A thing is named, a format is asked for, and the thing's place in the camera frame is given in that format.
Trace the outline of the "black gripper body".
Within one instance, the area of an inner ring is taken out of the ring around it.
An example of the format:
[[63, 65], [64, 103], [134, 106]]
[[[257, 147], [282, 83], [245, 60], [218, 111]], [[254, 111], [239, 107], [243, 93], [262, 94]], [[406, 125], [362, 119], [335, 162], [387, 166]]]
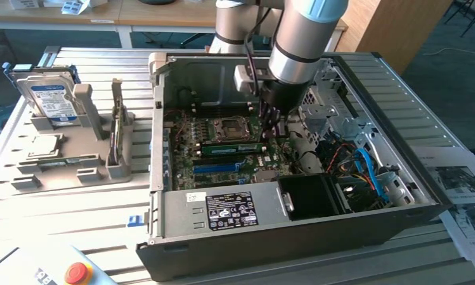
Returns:
[[289, 84], [281, 80], [270, 80], [263, 83], [261, 91], [261, 99], [277, 110], [282, 115], [287, 115], [302, 101], [309, 89], [310, 82], [302, 84]]

